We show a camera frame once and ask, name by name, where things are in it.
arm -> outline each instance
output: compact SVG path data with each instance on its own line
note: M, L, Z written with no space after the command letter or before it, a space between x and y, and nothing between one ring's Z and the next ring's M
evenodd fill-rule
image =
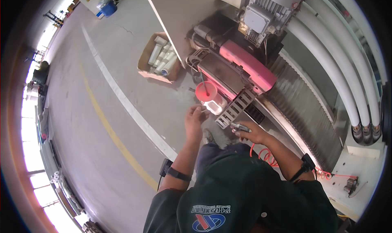
M247 138L253 143L265 145L276 159L280 171L286 180L290 180L298 172L303 161L279 140L262 130L261 127L254 122L239 123L252 130L252 132L235 132L240 138L240 141ZM307 173L303 173L296 180L314 180L313 172L309 171Z
M194 105L188 109L185 116L185 132L187 140L184 147L179 152L177 158L171 165L172 168L188 176L192 176L196 158L199 152L200 142L203 137L202 123L208 118L209 113L203 112L205 106ZM174 178L170 175L164 177L159 191L164 189L186 190L189 186L188 181Z

pipe fitting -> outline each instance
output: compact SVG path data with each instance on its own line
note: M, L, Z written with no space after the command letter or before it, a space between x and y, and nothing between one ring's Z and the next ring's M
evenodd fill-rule
M362 133L363 133L363 142L365 144L370 144L370 142L372 141L372 129L370 128L370 125L363 127Z
M354 137L355 142L360 143L363 140L363 133L361 125L351 126L352 136Z
M380 125L373 127L373 142L376 142L381 137Z

pipe stack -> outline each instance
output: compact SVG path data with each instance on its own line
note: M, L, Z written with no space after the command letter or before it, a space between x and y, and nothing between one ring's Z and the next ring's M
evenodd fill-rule
M148 64L152 65L151 70L154 74L167 76L174 68L177 55L167 40L157 36L154 41L156 44Z

dark pants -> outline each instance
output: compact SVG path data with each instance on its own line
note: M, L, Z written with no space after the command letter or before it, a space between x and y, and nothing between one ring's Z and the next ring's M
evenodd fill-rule
M199 151L199 155L196 160L196 175L197 177L203 173L205 168L221 158L226 157L226 155L236 154L240 156L248 156L251 147L245 143L236 143L228 145L225 149L220 149L215 142L211 142L202 146Z

blue barrel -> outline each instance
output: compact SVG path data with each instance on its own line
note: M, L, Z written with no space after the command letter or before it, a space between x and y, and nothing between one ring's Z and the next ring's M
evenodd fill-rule
M108 3L106 3L106 5L104 5L101 8L101 13L105 16L105 17L109 17L110 15L112 15L115 11L117 11L117 6L115 5L115 3L110 0Z

